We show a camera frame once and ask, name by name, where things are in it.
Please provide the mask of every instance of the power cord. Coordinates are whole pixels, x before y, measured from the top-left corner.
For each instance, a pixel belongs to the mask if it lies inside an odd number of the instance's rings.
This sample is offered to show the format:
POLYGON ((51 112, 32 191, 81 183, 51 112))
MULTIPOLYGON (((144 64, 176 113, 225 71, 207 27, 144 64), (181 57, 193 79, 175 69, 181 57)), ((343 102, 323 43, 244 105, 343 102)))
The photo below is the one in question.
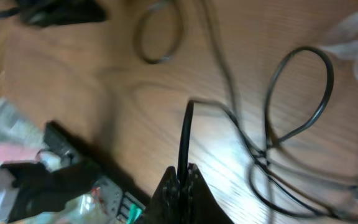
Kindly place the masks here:
MULTIPOLYGON (((248 168, 247 181, 254 195, 270 209, 269 223, 273 222, 274 219, 273 212, 281 213, 282 215, 286 215, 292 218, 312 219, 312 218, 328 217, 328 218, 333 218, 336 220, 342 220, 346 222, 358 222, 358 216, 351 215, 351 213, 348 211, 340 211, 338 208, 330 207, 329 205, 326 205, 325 203, 320 202, 315 198, 308 196, 302 191, 296 189, 294 186, 285 182, 277 174, 275 174, 270 170, 270 166, 275 166, 280 170, 283 170, 289 174, 296 175, 298 177, 301 177, 309 181, 314 181, 314 182, 318 181, 319 183, 332 186, 339 190, 355 191, 355 189, 358 189, 358 185, 343 184, 333 180, 327 180, 321 177, 317 177, 315 175, 306 174, 297 170, 290 169, 281 164, 278 164, 277 162, 272 161, 269 158, 269 151, 271 149, 282 148, 281 145, 282 142, 310 128, 310 126, 312 126, 323 113, 325 107, 328 104, 329 98, 331 96, 334 87, 334 70, 333 70, 333 65, 330 59, 328 58, 328 56, 323 51, 317 48, 306 46, 306 47, 299 47, 295 50, 292 50, 279 63, 278 68, 276 72, 273 74, 273 77, 270 81, 270 85, 268 86, 267 94, 264 102, 265 147, 263 149, 258 148, 256 144, 243 131, 244 127, 242 127, 242 125, 239 122, 241 120, 241 111, 240 111, 241 102, 239 100, 240 97, 239 91, 236 87, 234 75, 230 71, 229 65, 227 64, 226 58, 223 53, 220 32, 218 27, 217 14, 216 12, 214 12, 213 3, 212 1, 208 1, 208 0, 195 0, 195 2, 199 3, 197 6, 202 10, 202 13, 200 14, 204 15, 202 21, 205 22, 206 25, 207 38, 210 41, 212 54, 214 55, 214 59, 221 71, 221 75, 226 81, 227 89, 229 92, 228 94, 229 102, 231 105, 229 109, 225 104, 221 102, 213 101, 213 100, 205 100, 205 99, 192 99, 188 102, 186 107, 185 117, 183 120, 183 127, 181 132, 180 148, 179 148, 179 158, 178 158, 177 176, 180 183, 181 184, 185 183, 185 180, 187 178, 190 131, 191 131, 191 122, 193 117, 194 105, 201 104, 206 106, 212 106, 214 108, 219 108, 220 110, 223 110, 227 115, 227 117, 232 121, 233 125, 235 126, 235 129, 238 132, 239 138, 242 141, 242 145, 244 146, 244 149, 252 159, 252 163, 248 168), (296 54, 303 51, 309 51, 316 54, 319 58, 321 58, 321 60, 324 62, 326 66, 327 81, 326 81, 326 88, 324 91, 324 95, 316 111, 313 113, 311 118, 305 124, 302 124, 301 126, 294 129, 293 131, 290 131, 284 136, 278 138, 273 130, 269 118, 270 117, 269 105, 270 105, 273 89, 278 78, 280 77, 282 70, 285 68, 287 63, 296 54), (259 168, 268 180, 267 181, 267 187, 269 189, 268 198, 265 198, 261 193, 259 193, 257 187, 255 186, 254 175, 255 175, 256 168, 259 168), (278 188, 281 192, 284 193, 284 195, 292 199, 299 206, 309 210, 310 212, 308 213, 293 212, 274 204, 274 202, 272 201, 273 186, 278 188), (303 198, 309 200, 310 202, 313 202, 323 207, 324 210, 314 208, 308 205, 307 203, 304 203, 302 200, 296 197, 293 193, 289 192, 289 190, 287 189, 302 196, 303 198)), ((150 7, 143 16, 141 16, 140 21, 135 28, 134 46, 135 46, 136 54, 139 56, 140 59, 142 59, 144 62, 149 64, 166 62, 168 59, 172 58, 173 54, 178 50, 179 45, 183 42, 183 28, 184 28, 183 12, 181 11, 181 7, 179 7, 178 0, 160 0, 158 3, 150 7), (172 47, 169 49, 169 51, 166 53, 166 55, 164 55, 163 57, 157 59, 148 58, 145 52, 143 51, 143 46, 142 46, 142 34, 144 32, 144 27, 148 19, 155 12, 161 10, 162 8, 168 5, 171 5, 175 9, 175 13, 177 14, 177 23, 175 24, 177 27, 177 35, 175 36, 174 43, 172 47)))
POLYGON ((20 13, 20 9, 18 7, 13 7, 8 10, 0 11, 0 19, 6 19, 8 17, 17 15, 20 13))

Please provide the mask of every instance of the tangled cable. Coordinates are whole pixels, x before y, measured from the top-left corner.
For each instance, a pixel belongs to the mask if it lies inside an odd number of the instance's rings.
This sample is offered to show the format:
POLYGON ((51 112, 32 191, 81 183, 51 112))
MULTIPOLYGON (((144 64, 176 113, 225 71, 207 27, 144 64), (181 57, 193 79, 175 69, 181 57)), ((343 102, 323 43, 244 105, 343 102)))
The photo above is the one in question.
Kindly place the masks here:
MULTIPOLYGON (((347 222, 358 222, 357 216, 351 215, 349 212, 343 212, 337 208, 330 207, 329 205, 326 205, 325 203, 320 202, 315 198, 309 197, 307 194, 303 193, 301 190, 296 189, 294 186, 285 182, 277 174, 275 174, 270 170, 270 166, 275 166, 276 168, 279 168, 280 170, 285 171, 289 174, 293 174, 310 181, 318 181, 323 184, 332 185, 341 190, 354 190, 358 188, 358 185, 347 185, 333 180, 327 180, 322 177, 317 177, 315 175, 310 175, 307 173, 290 169, 288 167, 276 163, 275 161, 270 160, 269 158, 269 150, 280 148, 282 142, 308 129, 317 121, 317 119, 323 113, 325 107, 328 104, 329 98, 331 96, 334 87, 334 70, 333 70, 333 65, 330 59, 328 58, 328 56, 323 51, 314 47, 299 47, 295 50, 292 50, 279 63, 278 68, 276 72, 273 74, 273 77, 270 81, 270 85, 268 86, 267 94, 265 97, 265 102, 264 102, 265 147, 263 149, 260 149, 246 135, 246 133, 243 131, 244 129, 242 125, 239 122, 241 120, 241 111, 240 111, 241 102, 239 101, 239 92, 238 89, 236 88, 234 75, 230 71, 229 65, 226 62, 226 58, 223 53, 223 48, 220 43, 221 41, 220 32, 217 24, 216 12, 214 11, 213 3, 208 0, 195 0, 195 2, 199 3, 198 7, 202 10, 202 14, 204 15, 203 22, 205 23, 205 27, 207 30, 207 38, 210 41, 212 54, 214 55, 214 59, 221 71, 221 75, 226 81, 227 90, 229 93, 228 94, 229 101, 231 105, 229 109, 229 107, 226 106, 225 104, 213 100, 192 99, 188 102, 185 112, 185 118, 183 121, 183 127, 181 131, 181 139, 180 139, 178 174, 177 174, 179 181, 185 182, 186 180, 186 172, 187 172, 186 169, 188 165, 188 153, 189 153, 189 145, 190 145, 190 130, 191 130, 191 121, 193 117, 194 105, 202 104, 202 105, 212 106, 223 110, 227 115, 227 117, 232 121, 233 125, 235 126, 238 132, 238 135, 241 139, 244 149, 252 159, 252 163, 248 168, 247 181, 251 191, 255 194, 255 196, 270 209, 270 218, 269 218, 270 223, 273 222, 274 212, 278 212, 293 218, 329 217, 329 218, 347 221, 347 222), (305 124, 302 124, 301 126, 294 129, 293 131, 290 131, 288 134, 285 134, 284 136, 278 138, 273 130, 273 127, 269 119, 269 105, 270 105, 273 89, 278 78, 280 77, 282 70, 285 68, 287 63, 296 54, 303 51, 309 51, 316 54, 319 58, 321 58, 321 60, 325 64, 327 80, 326 80, 326 88, 324 91, 324 95, 316 111, 313 113, 311 118, 305 124), (261 193, 259 193, 257 187, 255 186, 255 182, 254 182, 255 168, 259 168, 262 171, 262 173, 267 177, 267 186, 269 189, 268 198, 265 198, 261 193), (296 202, 299 206, 309 210, 309 212, 307 213, 293 212, 274 204, 274 202, 272 201, 273 186, 281 190, 286 196, 288 196, 290 199, 296 202), (312 207, 311 205, 308 205, 307 203, 296 197, 294 194, 292 194, 289 190, 295 192, 298 195, 301 195, 303 198, 308 199, 310 202, 322 206, 324 210, 320 210, 312 207)), ((173 54, 178 50, 178 47, 180 46, 183 40, 183 34, 184 34, 183 13, 181 11, 179 1, 161 0, 160 2, 150 7, 147 10, 147 12, 140 18, 140 21, 135 28, 135 36, 134 36, 135 52, 143 61, 149 64, 166 62, 167 60, 171 59, 173 54), (163 57, 158 59, 151 59, 148 58, 148 56, 146 56, 146 53, 144 52, 142 47, 142 34, 144 32, 144 27, 147 23, 147 20, 151 17, 153 13, 163 9, 167 5, 171 5, 175 10, 175 14, 177 16, 177 23, 176 23, 177 35, 175 36, 175 40, 171 48, 163 57)))

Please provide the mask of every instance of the wood grain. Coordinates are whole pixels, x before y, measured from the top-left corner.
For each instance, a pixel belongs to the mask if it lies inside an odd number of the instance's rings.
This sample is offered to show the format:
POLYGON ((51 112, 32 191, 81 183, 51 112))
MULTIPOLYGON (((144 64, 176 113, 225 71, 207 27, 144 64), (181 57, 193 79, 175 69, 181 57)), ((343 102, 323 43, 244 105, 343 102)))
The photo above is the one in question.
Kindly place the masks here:
MULTIPOLYGON (((186 39, 173 60, 145 65, 134 55, 132 32, 152 1, 118 0, 101 4, 112 13, 100 24, 36 29, 9 21, 0 90, 42 127, 57 119, 71 131, 108 151, 136 183, 152 194, 165 168, 176 165, 181 122, 191 96, 226 100, 200 24, 197 0, 184 0, 186 39)), ((242 97, 243 123, 257 143, 263 140, 262 103, 269 78, 291 49, 317 44, 341 19, 358 11, 353 0, 214 1, 227 59, 242 97)), ((164 9, 151 20, 144 42, 161 54, 172 37, 172 18, 164 9)), ((285 143, 290 158, 273 158, 288 167, 355 181, 358 171, 358 82, 352 64, 334 61, 336 80, 320 120, 285 143)), ((272 122, 283 135, 305 122, 325 86, 323 63, 297 56, 285 69, 272 100, 272 122)), ((196 108, 190 162, 199 165, 220 206, 235 223, 263 223, 267 209, 245 182, 250 159, 220 111, 196 108)), ((282 172, 308 194, 343 205, 349 194, 305 182, 282 172)), ((261 191, 264 179, 258 176, 261 191)), ((280 205, 299 208, 277 196, 280 205)), ((358 206, 352 208, 358 212, 358 206)), ((292 220, 277 223, 336 223, 292 220)))

